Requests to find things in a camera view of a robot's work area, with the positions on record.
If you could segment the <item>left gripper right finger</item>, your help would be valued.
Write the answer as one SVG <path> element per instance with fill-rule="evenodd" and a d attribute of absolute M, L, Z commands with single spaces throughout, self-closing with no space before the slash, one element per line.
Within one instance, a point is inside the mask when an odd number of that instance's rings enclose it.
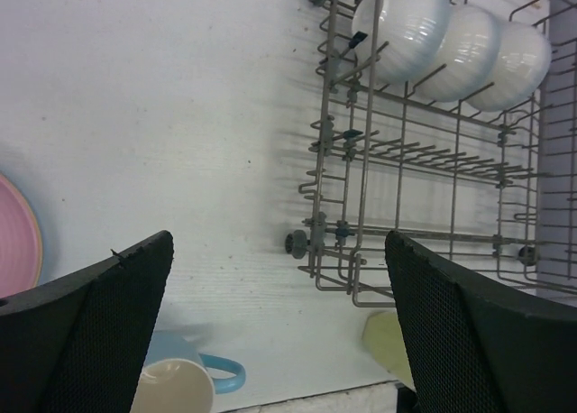
<path fill-rule="evenodd" d="M 574 412 L 576 309 L 391 231 L 385 260 L 422 412 Z"/>

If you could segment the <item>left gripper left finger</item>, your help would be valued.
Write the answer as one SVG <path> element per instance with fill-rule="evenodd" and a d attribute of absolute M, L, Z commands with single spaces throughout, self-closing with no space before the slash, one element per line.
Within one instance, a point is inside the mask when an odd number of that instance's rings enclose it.
<path fill-rule="evenodd" d="M 1 300 L 3 412 L 128 412 L 174 256 L 160 231 Z"/>

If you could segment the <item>blue mug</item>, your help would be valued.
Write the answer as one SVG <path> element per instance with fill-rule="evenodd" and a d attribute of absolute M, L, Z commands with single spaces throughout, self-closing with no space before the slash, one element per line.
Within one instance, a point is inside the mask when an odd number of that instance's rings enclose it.
<path fill-rule="evenodd" d="M 215 396 L 239 390 L 246 370 L 238 362 L 198 353 L 169 331 L 152 334 L 132 412 L 210 412 Z"/>

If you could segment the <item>white bowl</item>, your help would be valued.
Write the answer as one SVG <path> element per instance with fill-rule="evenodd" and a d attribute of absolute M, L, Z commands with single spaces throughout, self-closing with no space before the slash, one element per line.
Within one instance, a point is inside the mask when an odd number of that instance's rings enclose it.
<path fill-rule="evenodd" d="M 494 15 L 474 5 L 455 6 L 433 62 L 413 80 L 417 94 L 448 103 L 478 90 L 496 62 L 500 39 Z"/>
<path fill-rule="evenodd" d="M 355 47 L 359 62 L 370 58 L 377 33 L 376 77 L 401 84 L 417 77 L 435 58 L 447 31 L 449 0 L 362 0 L 353 16 L 352 33 L 367 35 Z"/>
<path fill-rule="evenodd" d="M 482 112 L 510 109 L 526 100 L 539 87 L 552 59 L 550 41 L 536 27 L 504 22 L 497 60 L 482 87 L 466 103 Z"/>

